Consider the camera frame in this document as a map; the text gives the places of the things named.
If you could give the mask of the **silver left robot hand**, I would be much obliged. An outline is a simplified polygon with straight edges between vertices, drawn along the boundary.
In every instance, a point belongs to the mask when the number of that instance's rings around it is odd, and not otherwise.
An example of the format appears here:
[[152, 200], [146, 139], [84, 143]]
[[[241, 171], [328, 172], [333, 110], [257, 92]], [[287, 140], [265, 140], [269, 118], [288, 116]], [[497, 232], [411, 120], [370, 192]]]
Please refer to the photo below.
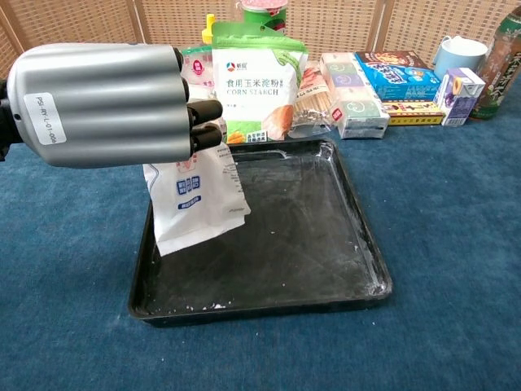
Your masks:
[[23, 143], [48, 165], [172, 163], [216, 147], [223, 108], [190, 101], [170, 45], [55, 43], [25, 51], [1, 82], [1, 153]]

